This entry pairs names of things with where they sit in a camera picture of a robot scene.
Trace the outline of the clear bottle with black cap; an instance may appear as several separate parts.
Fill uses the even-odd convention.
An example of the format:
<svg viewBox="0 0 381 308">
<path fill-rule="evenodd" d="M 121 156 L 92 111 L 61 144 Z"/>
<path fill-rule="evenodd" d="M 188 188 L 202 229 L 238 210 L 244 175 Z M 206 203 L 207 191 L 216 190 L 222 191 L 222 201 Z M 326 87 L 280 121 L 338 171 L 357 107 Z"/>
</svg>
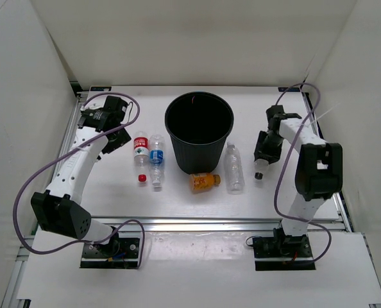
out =
<svg viewBox="0 0 381 308">
<path fill-rule="evenodd" d="M 257 159 L 254 162 L 255 165 L 255 179 L 256 180 L 262 180 L 264 175 L 267 173 L 267 170 L 269 169 L 269 162 L 265 159 Z"/>
</svg>

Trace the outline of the orange juice bottle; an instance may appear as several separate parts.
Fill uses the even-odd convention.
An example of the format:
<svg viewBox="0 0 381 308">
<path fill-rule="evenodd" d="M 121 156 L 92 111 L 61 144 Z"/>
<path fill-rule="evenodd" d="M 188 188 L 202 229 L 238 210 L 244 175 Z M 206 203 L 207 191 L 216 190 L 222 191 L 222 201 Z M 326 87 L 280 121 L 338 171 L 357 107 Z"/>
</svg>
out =
<svg viewBox="0 0 381 308">
<path fill-rule="evenodd" d="M 221 177 L 212 173 L 194 173 L 190 175 L 190 189 L 192 193 L 202 193 L 219 186 Z"/>
</svg>

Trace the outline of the clear unlabelled plastic bottle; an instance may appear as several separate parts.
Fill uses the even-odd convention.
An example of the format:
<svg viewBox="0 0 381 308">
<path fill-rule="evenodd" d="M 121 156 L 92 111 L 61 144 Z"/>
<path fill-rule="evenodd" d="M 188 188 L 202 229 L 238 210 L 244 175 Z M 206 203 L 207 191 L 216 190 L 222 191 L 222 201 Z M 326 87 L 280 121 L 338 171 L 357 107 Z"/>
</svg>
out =
<svg viewBox="0 0 381 308">
<path fill-rule="evenodd" d="M 228 142 L 224 156 L 226 189 L 230 194 L 243 192 L 245 182 L 242 170 L 241 155 L 235 144 Z"/>
</svg>

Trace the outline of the blue label water bottle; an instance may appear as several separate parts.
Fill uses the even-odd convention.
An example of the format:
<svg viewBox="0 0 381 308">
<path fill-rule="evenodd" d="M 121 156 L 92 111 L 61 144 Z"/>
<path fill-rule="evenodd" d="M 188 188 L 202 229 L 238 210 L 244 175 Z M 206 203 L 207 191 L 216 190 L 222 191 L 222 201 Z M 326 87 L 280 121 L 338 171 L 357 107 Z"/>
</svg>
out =
<svg viewBox="0 0 381 308">
<path fill-rule="evenodd" d="M 149 139 L 149 175 L 153 187 L 161 187 L 164 179 L 165 139 L 159 134 Z"/>
</svg>

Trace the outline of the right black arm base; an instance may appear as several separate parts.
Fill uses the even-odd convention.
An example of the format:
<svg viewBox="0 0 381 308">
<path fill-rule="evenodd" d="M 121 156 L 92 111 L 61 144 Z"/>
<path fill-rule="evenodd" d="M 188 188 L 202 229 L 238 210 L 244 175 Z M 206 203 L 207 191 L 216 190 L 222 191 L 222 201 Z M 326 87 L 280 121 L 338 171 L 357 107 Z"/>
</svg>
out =
<svg viewBox="0 0 381 308">
<path fill-rule="evenodd" d="M 251 236 L 245 240 L 253 249 L 255 271 L 313 271 L 316 269 L 309 238 L 298 242 L 280 242 L 275 236 Z"/>
</svg>

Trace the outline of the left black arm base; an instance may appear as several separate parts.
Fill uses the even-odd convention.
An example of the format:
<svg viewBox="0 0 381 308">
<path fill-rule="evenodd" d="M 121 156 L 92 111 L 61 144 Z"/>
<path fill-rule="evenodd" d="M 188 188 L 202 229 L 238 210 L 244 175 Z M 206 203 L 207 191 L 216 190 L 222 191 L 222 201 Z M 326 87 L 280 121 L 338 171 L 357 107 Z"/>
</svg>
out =
<svg viewBox="0 0 381 308">
<path fill-rule="evenodd" d="M 141 238 L 118 234 L 113 243 L 84 244 L 81 269 L 133 270 L 139 265 Z"/>
</svg>

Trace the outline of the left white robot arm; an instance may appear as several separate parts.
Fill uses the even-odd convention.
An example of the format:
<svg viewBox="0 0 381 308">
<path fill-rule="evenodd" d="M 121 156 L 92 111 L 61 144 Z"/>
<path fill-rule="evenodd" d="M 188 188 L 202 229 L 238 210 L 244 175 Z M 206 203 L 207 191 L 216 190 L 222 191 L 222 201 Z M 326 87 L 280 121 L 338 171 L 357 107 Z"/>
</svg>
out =
<svg viewBox="0 0 381 308">
<path fill-rule="evenodd" d="M 42 230 L 77 240 L 97 242 L 106 257 L 119 251 L 120 242 L 111 235 L 112 227 L 95 219 L 81 206 L 83 190 L 100 154 L 111 153 L 131 140 L 123 128 L 100 136 L 118 127 L 124 120 L 128 103 L 117 96 L 107 96 L 103 103 L 94 103 L 81 111 L 71 149 L 53 181 L 43 193 L 36 192 L 31 206 Z"/>
</svg>

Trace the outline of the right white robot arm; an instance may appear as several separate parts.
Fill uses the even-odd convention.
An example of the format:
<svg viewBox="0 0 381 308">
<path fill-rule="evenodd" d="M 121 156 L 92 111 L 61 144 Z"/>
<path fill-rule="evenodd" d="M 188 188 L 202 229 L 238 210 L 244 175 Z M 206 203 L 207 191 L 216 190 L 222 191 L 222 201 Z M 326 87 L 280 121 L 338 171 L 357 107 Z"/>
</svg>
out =
<svg viewBox="0 0 381 308">
<path fill-rule="evenodd" d="M 342 189 L 343 148 L 318 137 L 300 115 L 285 112 L 281 105 L 269 107 L 266 116 L 267 131 L 259 133 L 254 151 L 255 179 L 262 180 L 269 166 L 280 160 L 283 141 L 290 144 L 286 159 L 298 153 L 296 196 L 281 221 L 284 234 L 273 241 L 274 251 L 286 257 L 297 247 L 294 237 L 305 235 L 320 206 Z"/>
</svg>

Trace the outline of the red label water bottle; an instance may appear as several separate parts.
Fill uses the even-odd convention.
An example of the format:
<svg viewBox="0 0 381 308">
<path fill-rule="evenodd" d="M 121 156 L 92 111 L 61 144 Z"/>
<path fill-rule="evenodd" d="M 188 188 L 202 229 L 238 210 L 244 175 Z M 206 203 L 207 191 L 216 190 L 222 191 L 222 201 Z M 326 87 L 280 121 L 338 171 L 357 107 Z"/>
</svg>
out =
<svg viewBox="0 0 381 308">
<path fill-rule="evenodd" d="M 149 165 L 148 136 L 144 131 L 138 131 L 133 140 L 133 159 L 139 184 L 144 185 L 147 181 Z"/>
</svg>

